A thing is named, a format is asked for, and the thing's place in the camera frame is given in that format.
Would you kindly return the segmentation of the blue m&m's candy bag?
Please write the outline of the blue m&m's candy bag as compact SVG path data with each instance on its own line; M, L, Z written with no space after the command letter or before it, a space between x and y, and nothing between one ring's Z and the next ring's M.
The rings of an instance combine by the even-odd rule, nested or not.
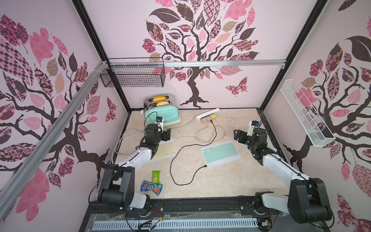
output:
M156 184L156 183L152 183L152 182L144 180L141 185L141 192L151 191L157 196L159 196L162 191L162 187L163 187L162 184Z

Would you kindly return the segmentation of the green wireless keyboard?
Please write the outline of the green wireless keyboard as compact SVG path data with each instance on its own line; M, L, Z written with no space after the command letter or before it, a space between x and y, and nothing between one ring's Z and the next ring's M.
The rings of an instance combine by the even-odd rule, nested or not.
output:
M201 149L206 166L212 168L242 158L233 141L219 143Z

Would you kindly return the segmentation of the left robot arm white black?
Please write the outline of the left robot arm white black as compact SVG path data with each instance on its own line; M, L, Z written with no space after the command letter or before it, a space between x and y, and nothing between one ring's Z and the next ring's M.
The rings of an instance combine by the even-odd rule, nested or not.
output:
M136 172L156 154L161 141L171 139L171 129L163 130L158 124L149 124L139 147L125 161L110 164L100 182L97 200L108 206L123 209L137 208L149 210L150 197L135 192Z

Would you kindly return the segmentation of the green snack packet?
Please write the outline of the green snack packet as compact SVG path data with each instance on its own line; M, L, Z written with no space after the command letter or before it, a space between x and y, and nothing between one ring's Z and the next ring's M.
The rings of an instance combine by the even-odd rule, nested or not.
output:
M155 184L161 184L160 182L160 171L152 172L152 182Z

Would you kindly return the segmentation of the pink charger adapter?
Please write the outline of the pink charger adapter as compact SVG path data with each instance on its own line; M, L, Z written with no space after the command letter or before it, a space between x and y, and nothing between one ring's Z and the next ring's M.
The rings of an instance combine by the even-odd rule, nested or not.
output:
M209 122L209 121L211 121L211 120L212 120L211 116L203 117L203 118L201 119L201 121L202 121L203 123Z

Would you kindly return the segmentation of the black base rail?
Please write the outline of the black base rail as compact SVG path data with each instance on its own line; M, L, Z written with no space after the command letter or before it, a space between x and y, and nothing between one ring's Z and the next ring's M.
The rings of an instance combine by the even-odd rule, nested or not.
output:
M164 215L179 217L195 213L221 212L239 213L243 217L260 219L286 215L276 209L258 207L258 200L254 196L151 199L148 195L142 195L140 200L134 198L131 203L113 201L104 204L93 201L88 206L84 218L87 219L92 214L105 214L112 217L126 215L134 219L153 219Z

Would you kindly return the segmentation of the mint green toaster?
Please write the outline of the mint green toaster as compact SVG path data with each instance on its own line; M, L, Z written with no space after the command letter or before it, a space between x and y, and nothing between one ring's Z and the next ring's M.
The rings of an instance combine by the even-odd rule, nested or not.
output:
M152 99L156 96L165 96L167 100L158 103L152 102ZM156 117L164 118L163 125L165 127L181 122L179 109L175 104L175 97L172 94L160 94L146 98L144 100L142 114L147 124L155 122Z

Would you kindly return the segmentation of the yellow bread slice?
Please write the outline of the yellow bread slice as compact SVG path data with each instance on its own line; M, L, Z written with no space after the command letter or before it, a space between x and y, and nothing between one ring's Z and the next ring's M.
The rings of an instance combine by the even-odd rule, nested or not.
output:
M156 96L152 99L152 102L158 103L158 102L163 102L166 100L167 98L165 96Z

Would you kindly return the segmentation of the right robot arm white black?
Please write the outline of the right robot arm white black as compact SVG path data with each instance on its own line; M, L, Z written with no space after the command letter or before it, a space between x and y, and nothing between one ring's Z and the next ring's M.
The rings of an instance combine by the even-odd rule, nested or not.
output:
M261 213L263 209L277 210L289 214L298 224L333 218L325 183L296 170L269 148L265 129L252 127L249 131L235 130L233 133L235 141L246 145L253 158L272 171L289 188L288 195L270 191L257 192L254 199L256 212Z

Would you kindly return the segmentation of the yellow wireless keyboard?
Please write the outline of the yellow wireless keyboard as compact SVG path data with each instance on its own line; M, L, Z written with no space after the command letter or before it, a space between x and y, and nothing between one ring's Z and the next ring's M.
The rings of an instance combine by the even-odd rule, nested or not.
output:
M158 146L158 150L153 158L150 160L151 162L155 162L158 160L163 160L177 154L177 149L174 143L174 139L169 141L162 141Z

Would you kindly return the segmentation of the white power strip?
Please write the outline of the white power strip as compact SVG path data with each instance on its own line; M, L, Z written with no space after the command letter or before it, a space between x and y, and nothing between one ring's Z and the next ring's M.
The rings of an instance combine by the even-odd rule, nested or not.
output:
M208 111L208 112L206 112L206 113L203 113L203 114L201 114L201 115L196 116L195 119L196 119L196 120L201 120L203 117L210 116L210 115L212 115L212 114L214 114L214 113L217 113L217 112L219 112L219 111L220 111L220 109L219 109L219 108L216 108L216 109L210 110L210 111Z

